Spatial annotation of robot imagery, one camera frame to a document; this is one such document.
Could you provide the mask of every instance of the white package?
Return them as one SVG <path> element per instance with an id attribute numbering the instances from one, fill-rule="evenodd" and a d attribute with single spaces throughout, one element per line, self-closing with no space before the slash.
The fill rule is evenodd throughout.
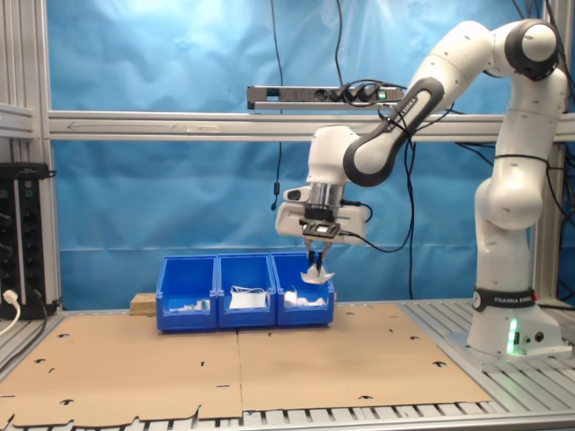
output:
<path id="1" fill-rule="evenodd" d="M 230 310 L 241 308 L 265 308 L 267 306 L 266 300 L 268 298 L 268 294 L 265 290 L 259 287 L 250 288 L 232 286 L 230 292 L 232 293 Z"/>

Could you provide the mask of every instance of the white object in bin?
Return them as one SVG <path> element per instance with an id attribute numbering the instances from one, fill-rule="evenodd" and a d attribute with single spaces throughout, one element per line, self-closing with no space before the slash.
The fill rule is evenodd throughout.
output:
<path id="1" fill-rule="evenodd" d="M 265 308 L 268 297 L 265 290 L 260 287 L 232 286 L 232 302 L 230 310 L 240 308 Z"/>
<path id="2" fill-rule="evenodd" d="M 209 299 L 202 299 L 196 302 L 196 305 L 189 304 L 180 308 L 171 308 L 171 312 L 191 312 L 196 310 L 209 310 Z"/>
<path id="3" fill-rule="evenodd" d="M 284 293 L 284 305 L 290 307 L 321 307 L 326 305 L 326 302 L 323 298 L 319 298 L 312 303 L 310 303 L 307 298 L 298 298 L 297 290 L 294 288 L 293 291 L 290 290 Z"/>
<path id="4" fill-rule="evenodd" d="M 327 280 L 332 278 L 335 273 L 332 272 L 331 274 L 328 274 L 323 266 L 321 266 L 321 269 L 318 271 L 317 267 L 312 265 L 309 267 L 307 272 L 302 272 L 301 275 L 302 280 L 304 280 L 306 283 L 309 283 L 310 285 L 322 285 L 327 282 Z"/>
<path id="5" fill-rule="evenodd" d="M 291 290 L 284 293 L 284 304 L 291 305 L 295 307 L 297 305 L 297 292 L 292 292 Z"/>

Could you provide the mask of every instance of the metal rail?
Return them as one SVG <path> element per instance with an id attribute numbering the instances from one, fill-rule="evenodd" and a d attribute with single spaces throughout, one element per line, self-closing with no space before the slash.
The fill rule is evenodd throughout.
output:
<path id="1" fill-rule="evenodd" d="M 423 124 L 439 118 L 430 116 Z M 494 142 L 502 115 L 447 115 L 422 128 L 418 142 Z M 53 140 L 309 142 L 318 128 L 347 126 L 365 135 L 377 115 L 274 115 L 177 112 L 49 112 Z M 575 139 L 575 114 L 564 114 L 555 141 Z"/>

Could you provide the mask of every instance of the white cable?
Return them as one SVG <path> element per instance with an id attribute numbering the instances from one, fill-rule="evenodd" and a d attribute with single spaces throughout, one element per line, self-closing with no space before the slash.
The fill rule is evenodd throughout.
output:
<path id="1" fill-rule="evenodd" d="M 18 294 L 16 294 L 14 292 L 14 290 L 7 290 L 4 292 L 4 294 L 2 295 L 2 297 L 4 298 L 4 300 L 11 304 L 15 309 L 16 309 L 16 316 L 14 317 L 14 320 L 12 321 L 12 323 L 10 323 L 6 328 L 4 328 L 1 332 L 0 332 L 0 337 L 2 337 L 6 332 L 8 332 L 18 321 L 18 319 L 20 319 L 20 305 L 18 304 Z"/>

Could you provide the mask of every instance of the wooden block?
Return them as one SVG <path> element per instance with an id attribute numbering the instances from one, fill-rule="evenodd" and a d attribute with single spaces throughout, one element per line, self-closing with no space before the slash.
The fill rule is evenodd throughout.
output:
<path id="1" fill-rule="evenodd" d="M 130 316 L 155 316 L 155 294 L 136 294 L 129 303 Z"/>

